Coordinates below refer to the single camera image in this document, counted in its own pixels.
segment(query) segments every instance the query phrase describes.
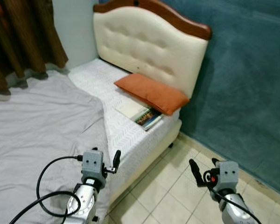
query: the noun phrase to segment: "bed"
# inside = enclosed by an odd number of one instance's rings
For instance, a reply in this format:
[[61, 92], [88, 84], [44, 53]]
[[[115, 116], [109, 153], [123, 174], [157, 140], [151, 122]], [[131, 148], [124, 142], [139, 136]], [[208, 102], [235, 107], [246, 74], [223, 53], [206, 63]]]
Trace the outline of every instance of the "bed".
[[[27, 90], [12, 89], [11, 99], [0, 102], [0, 223], [35, 200], [35, 182], [50, 160], [96, 146], [104, 152], [106, 164], [111, 164], [117, 150], [122, 152], [117, 174], [108, 177], [99, 195], [103, 220], [109, 204], [179, 133], [179, 110], [147, 132], [117, 112], [115, 108], [130, 97], [113, 83], [138, 72], [191, 98], [210, 28], [156, 0], [111, 0], [95, 5], [93, 11], [98, 59], [72, 69], [68, 77], [49, 71], [46, 81], [29, 79]], [[17, 137], [5, 140], [7, 133]], [[71, 189], [79, 182], [77, 172], [79, 164], [73, 161], [55, 167], [44, 179], [43, 194]], [[63, 207], [60, 201], [48, 203]], [[26, 223], [38, 220], [55, 221], [40, 208], [25, 217]]]

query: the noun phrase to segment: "wooden headboard trim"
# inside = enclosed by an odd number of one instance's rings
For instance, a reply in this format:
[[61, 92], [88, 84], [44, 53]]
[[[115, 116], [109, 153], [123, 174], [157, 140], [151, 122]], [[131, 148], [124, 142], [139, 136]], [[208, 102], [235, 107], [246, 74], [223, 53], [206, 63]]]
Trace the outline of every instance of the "wooden headboard trim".
[[158, 0], [111, 0], [104, 4], [96, 4], [93, 11], [96, 13], [106, 13], [119, 7], [140, 7], [151, 11], [165, 19], [178, 30], [199, 38], [210, 40], [211, 29], [209, 26], [189, 20], [168, 5]]

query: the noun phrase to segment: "gray bedsheet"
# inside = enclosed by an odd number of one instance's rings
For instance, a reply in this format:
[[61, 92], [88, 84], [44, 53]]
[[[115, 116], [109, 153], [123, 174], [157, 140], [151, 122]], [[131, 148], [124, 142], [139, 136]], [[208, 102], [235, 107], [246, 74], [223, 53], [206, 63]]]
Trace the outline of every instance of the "gray bedsheet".
[[[0, 101], [0, 224], [36, 200], [36, 183], [51, 160], [83, 154], [98, 147], [110, 166], [104, 113], [100, 100], [77, 89], [67, 76], [49, 72], [49, 79], [28, 80], [29, 88], [12, 88], [9, 101]], [[81, 182], [81, 162], [62, 160], [43, 177], [41, 196], [57, 190], [73, 190]], [[109, 206], [109, 184], [100, 191], [98, 215], [103, 218]], [[53, 211], [62, 213], [68, 197], [48, 199]], [[27, 212], [20, 224], [61, 223], [39, 205]]]

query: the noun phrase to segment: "book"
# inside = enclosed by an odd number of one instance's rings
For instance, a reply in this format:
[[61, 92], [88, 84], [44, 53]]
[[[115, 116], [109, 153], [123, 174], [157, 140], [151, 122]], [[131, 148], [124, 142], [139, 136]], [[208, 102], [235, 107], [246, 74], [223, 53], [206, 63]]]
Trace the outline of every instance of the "book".
[[140, 125], [145, 131], [163, 117], [161, 112], [136, 99], [130, 99], [127, 103], [118, 106], [116, 110]]

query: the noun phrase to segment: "white wall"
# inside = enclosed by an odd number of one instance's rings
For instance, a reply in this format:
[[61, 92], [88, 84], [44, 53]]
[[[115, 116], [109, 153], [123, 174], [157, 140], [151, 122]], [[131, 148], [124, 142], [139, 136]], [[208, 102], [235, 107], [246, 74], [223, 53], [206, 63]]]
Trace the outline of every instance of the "white wall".
[[92, 7], [98, 0], [53, 0], [54, 24], [69, 58], [68, 69], [98, 56], [93, 34]]

